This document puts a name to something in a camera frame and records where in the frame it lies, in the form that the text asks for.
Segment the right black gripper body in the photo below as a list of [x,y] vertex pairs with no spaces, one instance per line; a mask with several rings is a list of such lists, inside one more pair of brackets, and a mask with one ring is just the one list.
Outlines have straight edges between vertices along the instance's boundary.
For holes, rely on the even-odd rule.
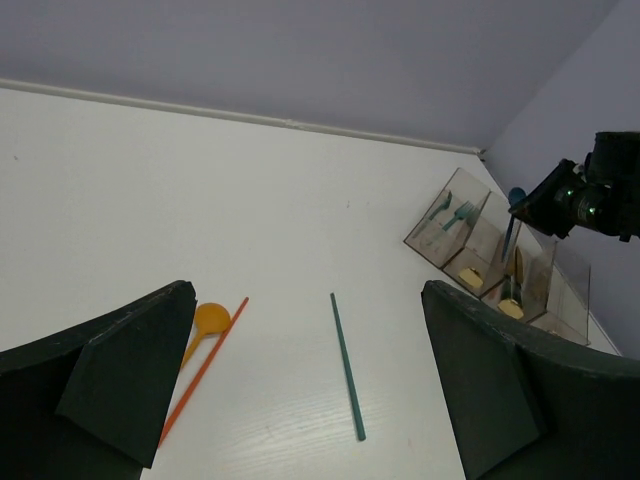
[[568,159],[509,213],[564,239],[576,226],[628,242],[639,235],[639,134],[598,132],[583,163]]

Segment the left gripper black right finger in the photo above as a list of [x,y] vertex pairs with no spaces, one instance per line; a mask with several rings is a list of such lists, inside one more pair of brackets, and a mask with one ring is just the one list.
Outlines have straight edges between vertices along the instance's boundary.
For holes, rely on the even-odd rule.
[[638,361],[521,324],[443,281],[421,298],[466,478],[638,478]]

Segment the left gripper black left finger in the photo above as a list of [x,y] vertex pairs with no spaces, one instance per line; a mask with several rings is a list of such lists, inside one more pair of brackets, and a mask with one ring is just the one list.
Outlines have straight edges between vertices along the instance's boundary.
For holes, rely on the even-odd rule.
[[1,354],[4,479],[138,479],[151,468],[191,333],[175,281]]

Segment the blue spoon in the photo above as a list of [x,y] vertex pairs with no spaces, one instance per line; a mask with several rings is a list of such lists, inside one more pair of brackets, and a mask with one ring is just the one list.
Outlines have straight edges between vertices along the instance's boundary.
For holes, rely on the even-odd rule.
[[[509,206],[513,207],[518,202],[523,200],[526,196],[527,196],[526,192],[521,187],[513,187],[513,188],[511,188],[509,190],[509,192],[508,192]],[[504,237],[504,243],[503,243],[502,255],[501,255],[501,262],[502,263],[505,263],[507,261],[507,256],[508,256],[508,253],[509,253],[509,245],[510,245],[511,238],[512,238],[512,235],[513,235],[513,229],[514,229],[515,220],[516,220],[516,218],[513,215],[511,215],[510,218],[509,218],[509,223],[508,223],[507,230],[506,230],[505,237]]]

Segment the orange chopstick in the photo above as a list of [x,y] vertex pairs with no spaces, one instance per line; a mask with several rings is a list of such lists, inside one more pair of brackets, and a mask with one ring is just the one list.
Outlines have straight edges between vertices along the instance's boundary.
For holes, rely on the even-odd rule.
[[165,421],[164,428],[163,428],[161,436],[160,436],[159,445],[162,445],[164,443],[164,441],[166,440],[167,436],[169,435],[169,433],[171,432],[172,428],[176,424],[178,418],[180,417],[180,415],[184,411],[185,407],[187,406],[188,402],[190,401],[191,397],[195,393],[195,390],[200,385],[200,383],[201,383],[202,379],[204,378],[206,372],[208,371],[210,366],[213,364],[213,361],[214,361],[216,355],[220,351],[222,345],[224,344],[225,340],[229,336],[229,334],[230,334],[231,330],[233,329],[235,323],[237,322],[237,320],[240,318],[240,316],[244,312],[244,310],[245,310],[246,306],[248,305],[248,303],[249,303],[249,298],[245,297],[241,301],[241,303],[240,303],[239,307],[237,308],[237,310],[235,311],[235,313],[233,315],[231,315],[229,313],[231,315],[231,325],[229,326],[229,328],[224,333],[219,334],[219,335],[211,335],[211,336],[216,336],[217,337],[216,343],[214,344],[214,346],[211,348],[211,350],[207,354],[206,358],[204,359],[204,361],[200,365],[198,371],[194,374],[191,382],[186,387],[185,391],[183,392],[183,394],[181,395],[181,397],[177,401],[176,405],[174,406],[173,410],[169,414],[167,420]]

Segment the yellow knife black handle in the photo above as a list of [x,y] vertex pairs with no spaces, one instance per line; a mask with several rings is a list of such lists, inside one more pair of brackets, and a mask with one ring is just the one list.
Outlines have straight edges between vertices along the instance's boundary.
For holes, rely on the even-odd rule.
[[505,283],[506,299],[522,306],[522,287],[524,283],[524,259],[521,249],[516,246],[507,265]]

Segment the teal fork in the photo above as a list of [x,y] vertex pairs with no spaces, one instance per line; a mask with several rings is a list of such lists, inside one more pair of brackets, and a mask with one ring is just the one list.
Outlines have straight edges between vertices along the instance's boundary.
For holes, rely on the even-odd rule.
[[466,221],[474,210],[475,206],[471,202],[467,201],[463,203],[454,211],[453,216],[436,231],[435,235],[431,238],[431,243],[438,243],[443,238],[448,237],[451,234],[451,230],[457,224]]

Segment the orange spoon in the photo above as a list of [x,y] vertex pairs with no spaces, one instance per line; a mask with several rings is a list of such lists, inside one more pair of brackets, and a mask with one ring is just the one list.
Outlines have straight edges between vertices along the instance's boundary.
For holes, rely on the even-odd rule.
[[196,308],[193,325],[195,333],[185,350],[181,368],[190,360],[205,337],[222,334],[229,328],[231,315],[218,303],[204,303]]

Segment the teal curved spoon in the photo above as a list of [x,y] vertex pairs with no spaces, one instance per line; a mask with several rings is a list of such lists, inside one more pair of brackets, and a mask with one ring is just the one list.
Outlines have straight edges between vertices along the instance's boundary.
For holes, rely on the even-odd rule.
[[452,193],[451,191],[448,191],[446,195],[443,197],[442,201],[438,204],[438,206],[431,213],[429,213],[426,216],[426,218],[422,221],[419,228],[416,230],[414,236],[418,237],[425,230],[425,228],[437,217],[439,213],[441,213],[444,210],[447,210],[451,204],[451,201],[452,201]]

